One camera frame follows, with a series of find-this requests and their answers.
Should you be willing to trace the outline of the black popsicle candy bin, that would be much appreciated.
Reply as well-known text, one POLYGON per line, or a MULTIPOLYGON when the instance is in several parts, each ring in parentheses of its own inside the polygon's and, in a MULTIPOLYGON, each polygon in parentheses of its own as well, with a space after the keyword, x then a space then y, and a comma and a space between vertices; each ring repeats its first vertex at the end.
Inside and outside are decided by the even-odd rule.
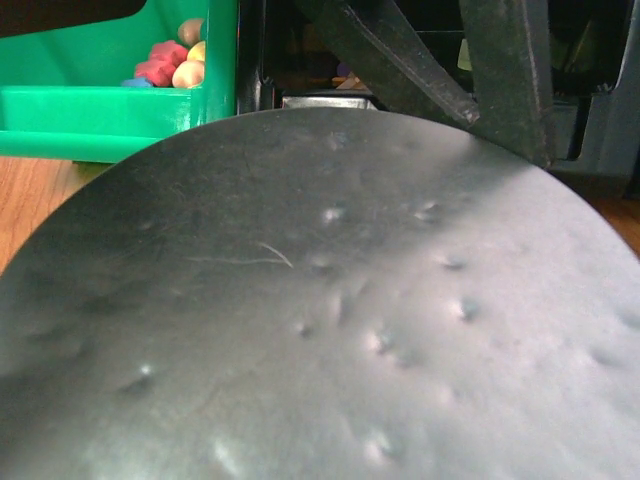
MULTIPOLYGON (((345 105, 390 111, 324 45, 297 1, 238 5, 236 109, 240 113, 345 105)), ((436 61, 477 103, 461 1, 393 1, 436 61)), ((639 193, 639 5, 548 3, 555 159, 548 166, 577 191, 639 193)))

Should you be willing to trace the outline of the green plastic bin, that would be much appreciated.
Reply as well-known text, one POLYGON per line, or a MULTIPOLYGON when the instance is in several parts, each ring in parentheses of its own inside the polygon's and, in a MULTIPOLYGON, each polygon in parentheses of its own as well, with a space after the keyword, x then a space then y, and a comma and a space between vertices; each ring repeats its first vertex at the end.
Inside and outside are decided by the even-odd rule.
POLYGON ((124 18, 3 38, 2 155, 114 163, 233 115, 237 25, 234 1, 148 1, 124 18), (122 86, 191 18, 205 21, 201 85, 122 86))

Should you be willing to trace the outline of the metal jar lid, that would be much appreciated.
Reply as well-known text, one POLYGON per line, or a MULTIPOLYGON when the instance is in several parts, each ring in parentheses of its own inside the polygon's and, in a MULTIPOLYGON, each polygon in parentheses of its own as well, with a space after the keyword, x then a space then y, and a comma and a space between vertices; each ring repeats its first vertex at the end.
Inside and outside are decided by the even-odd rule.
POLYGON ((635 479, 639 262, 547 172, 398 114, 241 115, 1 277, 5 479, 635 479))

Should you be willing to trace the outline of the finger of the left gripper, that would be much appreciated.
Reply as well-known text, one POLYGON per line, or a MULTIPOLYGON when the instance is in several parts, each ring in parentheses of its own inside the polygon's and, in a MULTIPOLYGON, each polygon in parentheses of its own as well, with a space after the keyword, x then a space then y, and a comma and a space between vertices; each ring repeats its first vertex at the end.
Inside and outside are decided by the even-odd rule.
POLYGON ((548 167, 555 159, 546 1, 461 1, 479 119, 474 132, 548 167))
POLYGON ((393 1, 297 1, 317 34, 390 111, 474 124, 477 103, 436 61, 393 1))

